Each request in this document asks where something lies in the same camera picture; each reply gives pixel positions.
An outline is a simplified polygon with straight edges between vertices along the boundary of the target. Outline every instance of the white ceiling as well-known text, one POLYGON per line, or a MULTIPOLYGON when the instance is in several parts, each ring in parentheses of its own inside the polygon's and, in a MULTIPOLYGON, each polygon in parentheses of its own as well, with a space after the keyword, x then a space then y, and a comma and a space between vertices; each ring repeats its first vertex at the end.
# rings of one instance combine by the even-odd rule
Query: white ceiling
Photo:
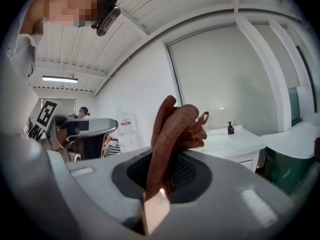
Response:
POLYGON ((36 92, 97 94, 141 45, 197 15, 226 9, 262 9, 293 17, 299 13, 289 0, 118 0, 117 6, 122 15, 103 37, 90 27, 44 24, 44 37, 36 53, 37 70, 31 79, 36 92), (78 83, 64 83, 62 88, 60 82, 44 82, 42 75, 73 75, 78 83))

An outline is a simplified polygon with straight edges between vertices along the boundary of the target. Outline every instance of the fluorescent light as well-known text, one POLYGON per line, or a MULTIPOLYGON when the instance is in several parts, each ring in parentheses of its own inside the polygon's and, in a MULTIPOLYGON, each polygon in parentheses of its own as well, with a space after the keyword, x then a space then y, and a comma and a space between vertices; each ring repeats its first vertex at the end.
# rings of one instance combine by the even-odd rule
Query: fluorescent light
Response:
POLYGON ((60 76, 42 76, 43 81, 52 81, 52 82, 64 82, 64 83, 78 83, 78 79, 69 78, 69 77, 60 77, 60 76))

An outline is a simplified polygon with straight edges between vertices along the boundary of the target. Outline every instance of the black bottle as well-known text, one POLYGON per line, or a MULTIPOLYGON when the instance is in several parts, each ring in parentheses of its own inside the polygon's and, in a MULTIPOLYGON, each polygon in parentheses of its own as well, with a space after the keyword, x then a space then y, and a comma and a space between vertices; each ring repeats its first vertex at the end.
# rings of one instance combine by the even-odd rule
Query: black bottle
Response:
POLYGON ((228 134, 235 134, 235 129, 233 128, 233 126, 231 125, 231 122, 229 122, 229 126, 228 126, 228 134))

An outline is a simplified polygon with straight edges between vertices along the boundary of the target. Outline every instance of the green trash bin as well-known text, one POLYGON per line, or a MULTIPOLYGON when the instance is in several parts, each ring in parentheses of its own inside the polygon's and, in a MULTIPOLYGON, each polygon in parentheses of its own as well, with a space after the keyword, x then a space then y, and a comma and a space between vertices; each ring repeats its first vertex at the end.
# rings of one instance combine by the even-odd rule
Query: green trash bin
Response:
POLYGON ((291 195, 315 160, 319 134, 319 127, 300 126, 261 136, 266 144, 265 177, 291 195))

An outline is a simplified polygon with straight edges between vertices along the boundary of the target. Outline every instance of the white countertop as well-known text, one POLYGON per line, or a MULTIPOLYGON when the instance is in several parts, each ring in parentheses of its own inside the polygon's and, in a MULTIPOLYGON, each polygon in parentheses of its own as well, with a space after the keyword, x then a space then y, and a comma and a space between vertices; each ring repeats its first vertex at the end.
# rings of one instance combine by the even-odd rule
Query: white countertop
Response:
POLYGON ((314 156, 315 140, 320 127, 302 125, 285 132, 260 136, 266 146, 292 158, 309 159, 314 156))
POLYGON ((193 149, 219 158, 235 157, 262 150, 264 140, 247 131, 242 125, 233 126, 234 134, 228 135, 227 128, 207 131, 204 147, 193 149))

